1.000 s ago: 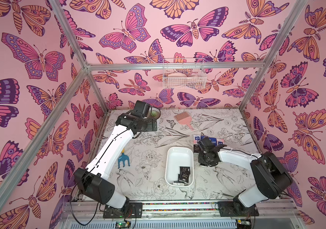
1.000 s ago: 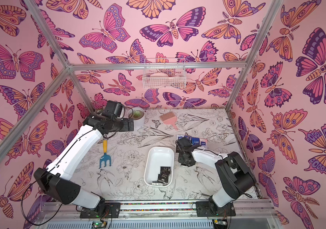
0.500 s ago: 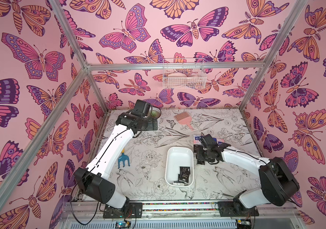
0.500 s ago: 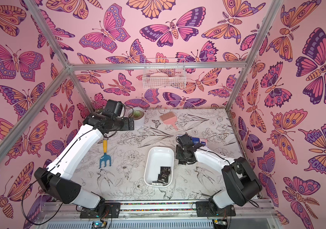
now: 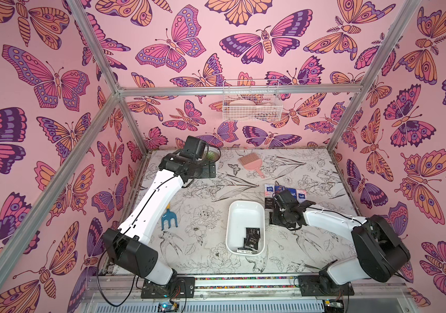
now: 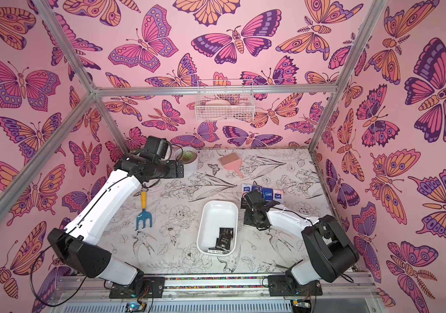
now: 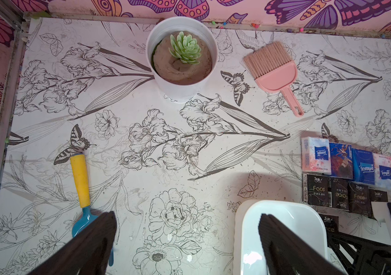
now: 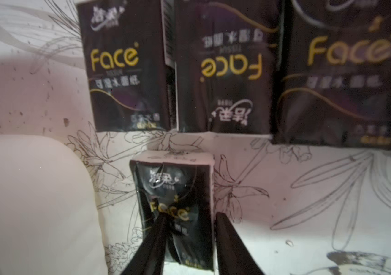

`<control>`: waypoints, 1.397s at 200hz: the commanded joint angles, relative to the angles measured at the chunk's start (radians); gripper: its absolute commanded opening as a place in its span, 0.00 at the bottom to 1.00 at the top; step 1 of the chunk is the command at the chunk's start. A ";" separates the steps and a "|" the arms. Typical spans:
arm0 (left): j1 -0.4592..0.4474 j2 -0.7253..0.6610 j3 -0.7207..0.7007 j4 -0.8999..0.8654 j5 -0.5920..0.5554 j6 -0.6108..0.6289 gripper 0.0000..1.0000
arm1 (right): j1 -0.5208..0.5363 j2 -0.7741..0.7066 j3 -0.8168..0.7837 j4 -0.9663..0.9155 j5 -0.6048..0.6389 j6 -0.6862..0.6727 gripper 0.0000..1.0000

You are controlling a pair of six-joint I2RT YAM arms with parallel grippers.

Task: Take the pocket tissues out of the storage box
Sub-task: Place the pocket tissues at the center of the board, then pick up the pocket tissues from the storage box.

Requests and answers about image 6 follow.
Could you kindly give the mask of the dark blue tissue pack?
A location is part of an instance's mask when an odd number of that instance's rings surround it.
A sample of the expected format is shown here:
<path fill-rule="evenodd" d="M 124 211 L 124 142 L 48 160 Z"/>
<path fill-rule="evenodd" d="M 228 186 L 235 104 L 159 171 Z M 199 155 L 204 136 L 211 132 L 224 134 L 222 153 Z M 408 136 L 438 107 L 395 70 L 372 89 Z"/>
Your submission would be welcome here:
<path fill-rule="evenodd" d="M 251 186 L 251 190 L 252 190 L 252 191 L 253 191 L 253 190 L 257 190 L 260 194 L 263 193 L 263 187 L 262 187 L 262 186 L 259 186 L 259 185 L 252 185 L 252 186 Z"/>

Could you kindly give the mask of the pink blue floral tissue pack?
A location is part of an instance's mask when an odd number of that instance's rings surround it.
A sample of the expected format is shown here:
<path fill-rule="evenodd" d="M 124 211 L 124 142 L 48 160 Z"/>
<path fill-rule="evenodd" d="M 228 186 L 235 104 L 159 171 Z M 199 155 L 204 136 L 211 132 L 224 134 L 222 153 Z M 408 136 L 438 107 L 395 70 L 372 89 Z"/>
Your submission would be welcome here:
<path fill-rule="evenodd" d="M 242 190 L 242 194 L 246 194 L 246 193 L 248 193 L 248 192 L 251 192 L 252 189 L 253 189 L 253 186 L 252 186 L 252 185 L 249 185 L 249 184 L 242 184 L 242 188 L 241 188 L 241 190 Z"/>

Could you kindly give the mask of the black sachet bottom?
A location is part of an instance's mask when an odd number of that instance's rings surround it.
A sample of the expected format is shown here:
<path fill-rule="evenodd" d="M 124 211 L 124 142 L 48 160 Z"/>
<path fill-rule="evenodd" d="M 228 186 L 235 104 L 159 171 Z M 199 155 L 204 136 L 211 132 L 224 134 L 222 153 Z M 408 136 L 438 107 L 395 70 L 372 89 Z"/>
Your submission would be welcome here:
<path fill-rule="evenodd" d="M 232 240 L 228 239 L 227 237 L 219 237 L 216 240 L 215 248 L 217 250 L 221 250 L 224 252 L 229 252 L 231 247 Z"/>

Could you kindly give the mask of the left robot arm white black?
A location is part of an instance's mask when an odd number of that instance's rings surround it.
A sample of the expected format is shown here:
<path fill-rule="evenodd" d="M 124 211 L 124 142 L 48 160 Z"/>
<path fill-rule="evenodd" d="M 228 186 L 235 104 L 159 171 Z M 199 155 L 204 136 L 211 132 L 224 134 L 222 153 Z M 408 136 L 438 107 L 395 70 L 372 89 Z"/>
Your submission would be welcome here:
<path fill-rule="evenodd" d="M 118 260 L 98 242 L 125 200 L 144 183 L 184 176 L 182 161 L 172 160 L 171 152 L 167 139 L 150 136 L 143 148 L 125 153 L 84 210 L 63 230 L 55 228 L 49 233 L 49 244 L 58 259 L 88 278 L 141 289 L 143 272 Z"/>

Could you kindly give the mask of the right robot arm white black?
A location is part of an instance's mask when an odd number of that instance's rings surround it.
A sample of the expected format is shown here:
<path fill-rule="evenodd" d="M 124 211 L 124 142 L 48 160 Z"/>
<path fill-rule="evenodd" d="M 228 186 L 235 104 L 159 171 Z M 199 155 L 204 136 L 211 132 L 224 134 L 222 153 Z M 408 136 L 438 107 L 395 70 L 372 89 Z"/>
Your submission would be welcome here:
<path fill-rule="evenodd" d="M 303 240 L 308 258 L 289 267 L 285 279 L 291 288 L 311 282 L 334 282 L 356 265 L 360 256 L 352 241 L 331 215 L 302 216 L 275 200 L 267 201 L 255 189 L 242 196 L 250 225 L 259 230 L 282 230 Z"/>

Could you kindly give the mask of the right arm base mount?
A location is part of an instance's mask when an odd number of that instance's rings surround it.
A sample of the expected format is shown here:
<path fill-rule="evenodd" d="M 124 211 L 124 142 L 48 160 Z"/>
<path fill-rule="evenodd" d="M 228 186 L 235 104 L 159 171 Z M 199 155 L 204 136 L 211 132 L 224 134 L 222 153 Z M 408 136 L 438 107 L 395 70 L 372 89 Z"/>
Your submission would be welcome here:
<path fill-rule="evenodd" d="M 272 297 L 322 296 L 323 291 L 318 280 L 301 285 L 286 275 L 269 275 L 267 277 L 269 294 Z"/>

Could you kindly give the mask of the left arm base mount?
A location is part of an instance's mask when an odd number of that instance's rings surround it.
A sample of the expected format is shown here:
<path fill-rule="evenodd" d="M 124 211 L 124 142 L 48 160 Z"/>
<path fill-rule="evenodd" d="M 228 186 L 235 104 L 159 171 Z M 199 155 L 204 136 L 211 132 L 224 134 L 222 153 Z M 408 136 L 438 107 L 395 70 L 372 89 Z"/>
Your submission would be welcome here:
<path fill-rule="evenodd" d="M 127 286 L 113 284 L 109 292 L 110 299 L 161 298 L 166 278 L 164 276 L 141 277 Z"/>

